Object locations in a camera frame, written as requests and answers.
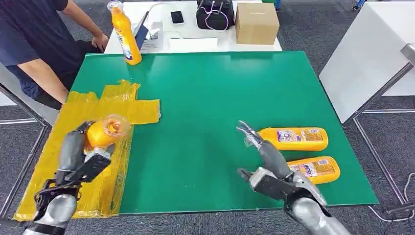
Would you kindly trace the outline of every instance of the paper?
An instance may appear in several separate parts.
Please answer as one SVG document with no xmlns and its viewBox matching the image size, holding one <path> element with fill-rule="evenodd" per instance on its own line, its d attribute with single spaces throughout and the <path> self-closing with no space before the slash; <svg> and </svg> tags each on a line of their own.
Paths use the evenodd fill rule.
<svg viewBox="0 0 415 235">
<path fill-rule="evenodd" d="M 153 22 L 149 28 L 141 52 L 158 52 L 163 50 L 163 22 Z"/>
</svg>

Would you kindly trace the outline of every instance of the bottle label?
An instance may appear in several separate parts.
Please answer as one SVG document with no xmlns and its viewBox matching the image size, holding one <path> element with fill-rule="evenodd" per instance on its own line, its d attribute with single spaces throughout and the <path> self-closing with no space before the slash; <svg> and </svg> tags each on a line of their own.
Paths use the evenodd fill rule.
<svg viewBox="0 0 415 235">
<path fill-rule="evenodd" d="M 335 173 L 334 166 L 329 164 L 328 160 L 323 159 L 318 162 L 310 162 L 305 164 L 289 165 L 292 171 L 301 171 L 307 177 L 327 175 Z"/>
<path fill-rule="evenodd" d="M 323 135 L 318 129 L 301 130 L 301 135 L 305 141 L 323 141 Z"/>
<path fill-rule="evenodd" d="M 278 130 L 277 137 L 279 142 L 301 142 L 301 137 L 290 130 Z"/>
<path fill-rule="evenodd" d="M 118 41 L 119 41 L 119 44 L 121 45 L 122 53 L 124 54 L 125 59 L 132 60 L 133 55 L 131 53 L 130 46 L 128 45 L 128 41 L 125 39 L 125 37 L 122 36 L 122 31 L 118 28 L 115 28 L 115 32 L 117 34 Z"/>
</svg>

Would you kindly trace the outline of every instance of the yellow plastic wrap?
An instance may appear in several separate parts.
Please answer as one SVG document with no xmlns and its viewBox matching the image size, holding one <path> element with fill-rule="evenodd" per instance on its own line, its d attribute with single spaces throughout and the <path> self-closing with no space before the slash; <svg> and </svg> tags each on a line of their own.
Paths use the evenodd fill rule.
<svg viewBox="0 0 415 235">
<path fill-rule="evenodd" d="M 42 188 L 46 179 L 53 178 L 53 173 L 58 167 L 59 149 L 66 133 L 87 120 L 97 120 L 110 114 L 126 117 L 131 124 L 159 121 L 160 101 L 135 100 L 138 88 L 139 84 L 130 84 L 122 80 L 119 85 L 105 86 L 100 99 L 93 92 L 70 92 L 46 141 L 14 219 L 33 219 L 36 212 L 33 196 Z M 108 217 L 118 214 L 133 132 L 134 126 L 126 137 L 116 142 L 111 164 L 93 182 L 82 185 L 82 196 L 73 218 Z"/>
</svg>

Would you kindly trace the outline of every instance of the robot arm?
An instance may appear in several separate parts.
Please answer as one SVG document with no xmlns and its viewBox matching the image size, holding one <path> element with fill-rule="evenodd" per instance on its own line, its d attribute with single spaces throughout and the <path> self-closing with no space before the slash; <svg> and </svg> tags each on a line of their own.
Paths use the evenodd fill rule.
<svg viewBox="0 0 415 235">
<path fill-rule="evenodd" d="M 59 168 L 35 194 L 36 214 L 24 235 L 63 235 L 76 211 L 82 183 L 91 182 L 110 163 L 114 144 L 84 153 L 86 131 L 93 122 L 84 122 L 69 132 L 59 153 Z"/>
<path fill-rule="evenodd" d="M 255 172 L 238 169 L 239 175 L 259 193 L 284 200 L 284 210 L 312 235 L 349 235 L 347 229 L 327 211 L 319 189 L 300 171 L 292 171 L 281 153 L 245 122 L 237 130 L 259 151 L 264 167 Z"/>
</svg>

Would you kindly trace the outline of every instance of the black phone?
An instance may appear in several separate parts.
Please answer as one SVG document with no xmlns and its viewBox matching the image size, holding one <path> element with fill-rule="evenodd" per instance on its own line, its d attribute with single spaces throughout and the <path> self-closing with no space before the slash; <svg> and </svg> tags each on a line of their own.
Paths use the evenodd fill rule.
<svg viewBox="0 0 415 235">
<path fill-rule="evenodd" d="M 171 21 L 173 24 L 183 24 L 184 19 L 181 11 L 172 11 L 171 14 Z"/>
</svg>

